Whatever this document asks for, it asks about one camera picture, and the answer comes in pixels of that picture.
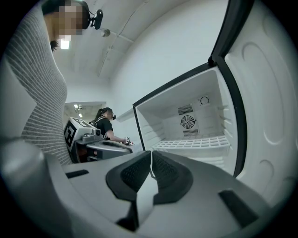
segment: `gray knit sweater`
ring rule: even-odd
[[[55,155],[61,164],[72,163],[62,126],[67,87],[51,52],[41,6],[22,20],[5,54],[16,78],[37,104],[21,137]]]

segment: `woman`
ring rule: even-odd
[[[67,86],[54,61],[56,40],[65,35],[80,34],[90,23],[88,6],[83,1],[48,0],[35,5],[18,25],[3,54],[1,82],[10,84],[15,106],[26,113],[11,118],[23,121],[12,128],[18,137],[55,155],[61,164],[71,164],[63,133],[62,115]]]
[[[113,116],[113,110],[109,107],[105,107],[98,110],[95,120],[92,121],[92,125],[101,130],[104,139],[122,142],[127,145],[128,143],[126,142],[126,139],[121,139],[114,135],[113,127],[110,122],[110,120],[113,119],[115,119],[115,116]]]

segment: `black hair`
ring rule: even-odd
[[[113,110],[109,107],[99,109],[94,120],[97,121],[105,112],[113,113]]]
[[[83,17],[83,26],[82,29],[85,30],[88,28],[91,18],[89,14],[89,7],[88,4],[85,1],[77,1],[77,0],[48,0],[44,4],[42,4],[42,13],[43,15],[59,12],[59,7],[65,6],[66,3],[70,3],[71,1],[77,2],[80,5],[82,5],[82,17]],[[50,42],[52,52],[54,50],[57,50],[57,47],[59,45],[57,40],[53,40]]]

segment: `headset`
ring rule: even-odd
[[[90,15],[88,16],[88,26],[90,25],[91,27],[94,27],[95,30],[100,29],[102,24],[102,18],[103,18],[102,10],[98,9],[95,12],[95,14],[93,14],[92,12],[89,11],[88,4],[85,1],[77,1],[77,0],[74,0],[74,1],[79,3],[83,8],[85,8],[90,14],[93,15],[92,18],[90,17]]]
[[[105,113],[106,111],[112,111],[112,114],[113,114],[112,119],[113,120],[116,120],[116,115],[113,113],[113,110],[111,108],[109,108],[109,107],[104,108],[104,110],[102,111],[102,113]]]

